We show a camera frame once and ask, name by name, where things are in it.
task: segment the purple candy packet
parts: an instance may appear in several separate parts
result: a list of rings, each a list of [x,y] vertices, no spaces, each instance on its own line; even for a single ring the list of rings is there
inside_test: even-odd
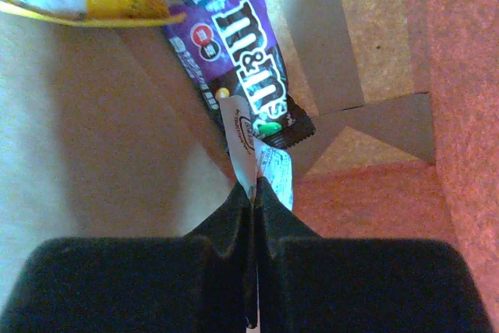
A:
[[[163,30],[224,129],[218,99],[244,97],[255,136],[287,148],[315,132],[288,95],[286,68],[264,0],[168,0],[186,19]]]

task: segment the m&m's packet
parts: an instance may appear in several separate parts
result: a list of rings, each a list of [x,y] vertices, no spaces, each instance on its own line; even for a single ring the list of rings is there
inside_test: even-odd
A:
[[[291,147],[315,132],[288,95],[285,64],[264,0],[167,3],[186,18],[163,31],[222,131],[218,101],[239,95],[248,101],[253,135],[272,147]]]

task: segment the yellow packet edge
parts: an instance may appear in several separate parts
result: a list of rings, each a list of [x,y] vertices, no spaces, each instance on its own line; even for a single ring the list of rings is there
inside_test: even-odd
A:
[[[180,13],[178,15],[160,19],[83,19],[76,21],[73,19],[63,19],[44,15],[38,12],[30,11],[29,9],[25,9],[23,7],[19,7],[18,5],[2,1],[0,1],[0,12],[28,17],[30,19],[39,19],[49,23],[58,23],[70,27],[159,27],[161,25],[181,23],[186,18],[185,13]]]

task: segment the red circle icon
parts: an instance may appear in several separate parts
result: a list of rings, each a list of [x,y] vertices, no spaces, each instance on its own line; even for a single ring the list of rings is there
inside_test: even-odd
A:
[[[213,30],[206,23],[198,23],[191,30],[191,38],[196,46],[206,46],[213,39]]]

